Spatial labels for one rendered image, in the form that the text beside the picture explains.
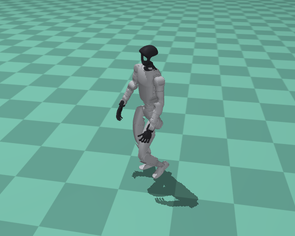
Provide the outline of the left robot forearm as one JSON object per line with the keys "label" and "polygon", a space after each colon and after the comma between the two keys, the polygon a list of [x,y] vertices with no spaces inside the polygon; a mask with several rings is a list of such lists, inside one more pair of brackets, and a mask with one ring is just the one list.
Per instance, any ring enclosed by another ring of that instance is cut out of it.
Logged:
{"label": "left robot forearm", "polygon": [[157,120],[159,119],[159,116],[162,114],[163,111],[163,103],[162,102],[158,102],[156,104],[155,110],[153,110],[153,114],[152,114],[152,118],[150,119],[149,123],[149,130],[153,131],[155,129],[155,126],[157,125]]}

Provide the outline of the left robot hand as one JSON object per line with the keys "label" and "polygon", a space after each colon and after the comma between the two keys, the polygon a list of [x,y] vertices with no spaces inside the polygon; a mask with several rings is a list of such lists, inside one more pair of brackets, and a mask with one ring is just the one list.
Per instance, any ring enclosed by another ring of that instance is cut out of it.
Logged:
{"label": "left robot hand", "polygon": [[[150,126],[150,124],[148,124],[148,126],[147,126],[147,128],[146,128],[146,131],[144,131],[144,133],[138,135],[138,137],[142,136],[142,138],[139,139],[139,141],[141,141],[142,143],[143,143],[143,142],[144,142],[144,143],[146,143],[146,142],[149,143],[149,141],[150,141],[150,139],[151,139],[151,133],[152,133],[153,131],[151,131],[151,130],[148,129],[149,126]],[[143,140],[142,140],[142,139],[143,139]],[[145,139],[146,139],[146,140],[145,140]],[[147,141],[147,140],[148,140],[148,141]]]}

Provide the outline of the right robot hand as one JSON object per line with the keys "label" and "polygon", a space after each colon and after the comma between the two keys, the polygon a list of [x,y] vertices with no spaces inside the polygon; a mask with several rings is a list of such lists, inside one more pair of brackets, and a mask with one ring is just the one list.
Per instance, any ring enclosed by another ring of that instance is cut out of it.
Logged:
{"label": "right robot hand", "polygon": [[123,109],[123,107],[125,107],[125,105],[124,105],[124,101],[122,100],[120,103],[119,103],[119,108],[118,108],[118,110],[117,110],[117,115],[116,115],[116,118],[117,118],[117,120],[121,120],[121,112],[122,112],[122,109]]}

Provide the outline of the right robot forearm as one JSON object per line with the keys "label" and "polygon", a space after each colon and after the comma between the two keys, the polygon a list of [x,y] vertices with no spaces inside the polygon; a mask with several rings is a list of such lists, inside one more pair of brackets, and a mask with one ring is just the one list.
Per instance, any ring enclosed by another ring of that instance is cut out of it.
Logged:
{"label": "right robot forearm", "polygon": [[129,100],[131,94],[134,92],[134,90],[132,90],[129,86],[127,86],[126,92],[124,93],[122,99],[120,100],[120,102],[123,100],[124,101],[124,105],[127,104],[127,101]]}

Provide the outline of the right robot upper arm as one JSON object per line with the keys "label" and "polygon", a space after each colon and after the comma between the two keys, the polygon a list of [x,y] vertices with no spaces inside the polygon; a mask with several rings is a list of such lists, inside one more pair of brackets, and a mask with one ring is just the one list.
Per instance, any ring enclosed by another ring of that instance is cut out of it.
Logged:
{"label": "right robot upper arm", "polygon": [[142,65],[142,63],[136,64],[134,65],[134,72],[133,72],[133,76],[132,76],[132,81],[128,84],[128,86],[132,89],[135,90],[138,88],[138,80],[137,80],[137,71],[138,71],[138,67]]}

